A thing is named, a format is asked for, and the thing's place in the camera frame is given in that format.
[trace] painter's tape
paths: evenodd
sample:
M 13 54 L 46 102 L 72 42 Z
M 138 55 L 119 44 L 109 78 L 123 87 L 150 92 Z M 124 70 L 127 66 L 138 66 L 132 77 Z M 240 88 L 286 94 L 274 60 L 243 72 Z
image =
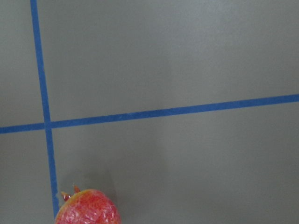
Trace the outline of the painter's tape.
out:
M 34 41 L 36 47 L 38 77 L 39 77 L 42 103 L 43 103 L 43 118 L 44 118 L 44 127 L 45 127 L 46 140 L 47 140 L 50 182 L 51 182 L 51 191 L 52 191 L 52 205 L 53 205 L 54 216 L 56 216 L 56 214 L 59 211 L 58 198 L 57 198 L 57 178 L 56 178 L 54 147 L 53 147 L 53 137 L 52 137 L 52 129 L 51 129 L 49 100 L 48 100 L 47 85 L 46 85 L 46 76 L 43 67 L 42 41 L 41 41 L 39 22 L 38 22 L 37 2 L 36 0 L 31 0 L 30 4 L 31 4 L 33 34 L 34 34 Z
M 43 130 L 44 123 L 0 127 L 0 134 Z
M 215 103 L 215 104 L 176 107 L 176 108 L 154 110 L 154 111 L 123 113 L 123 114 L 82 118 L 82 119 L 54 121 L 51 123 L 51 126 L 52 128 L 62 128 L 62 127 L 70 127 L 70 126 L 91 125 L 91 124 L 109 123 L 109 122 L 116 122 L 116 121 L 146 119 L 146 118 L 154 118 L 154 117 L 173 116 L 173 115 L 180 115 L 180 114 L 219 111 L 219 110 L 284 104 L 284 103 L 293 103 L 293 102 L 299 102 L 299 94 L 279 96 L 279 97 L 239 100 L 239 101 L 231 101 L 231 102 L 223 102 L 223 103 Z

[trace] gray surface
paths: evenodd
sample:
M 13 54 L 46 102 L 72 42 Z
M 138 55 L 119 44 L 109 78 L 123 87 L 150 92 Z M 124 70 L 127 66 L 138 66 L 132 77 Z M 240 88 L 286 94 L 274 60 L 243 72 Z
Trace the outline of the gray surface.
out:
M 298 92 L 299 2 L 40 1 L 53 120 Z
M 298 109 L 55 129 L 58 186 L 101 189 L 124 224 L 297 223 Z
M 44 131 L 0 135 L 3 224 L 54 223 Z
M 38 8 L 52 120 L 298 93 L 296 0 Z M 29 1 L 0 12 L 0 126 L 42 122 Z M 58 189 L 101 189 L 123 224 L 298 223 L 298 109 L 54 129 Z M 0 222 L 52 224 L 44 131 L 0 146 Z
M 43 122 L 28 1 L 0 3 L 0 126 Z

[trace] red object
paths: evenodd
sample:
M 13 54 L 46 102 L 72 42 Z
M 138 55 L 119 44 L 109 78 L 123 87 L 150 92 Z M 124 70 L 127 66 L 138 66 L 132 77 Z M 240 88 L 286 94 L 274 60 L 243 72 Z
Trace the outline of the red object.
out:
M 61 192 L 64 205 L 60 208 L 55 224 L 121 224 L 120 214 L 113 202 L 101 191 L 88 189 L 69 195 Z

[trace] red toy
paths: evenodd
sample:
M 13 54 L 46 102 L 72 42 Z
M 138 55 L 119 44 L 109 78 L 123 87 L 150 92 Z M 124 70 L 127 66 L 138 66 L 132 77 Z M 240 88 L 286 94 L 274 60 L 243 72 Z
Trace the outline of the red toy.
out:
M 55 224 L 121 224 L 116 206 L 101 191 L 80 191 L 77 186 L 74 191 L 72 196 L 61 192 L 66 202 L 60 208 Z

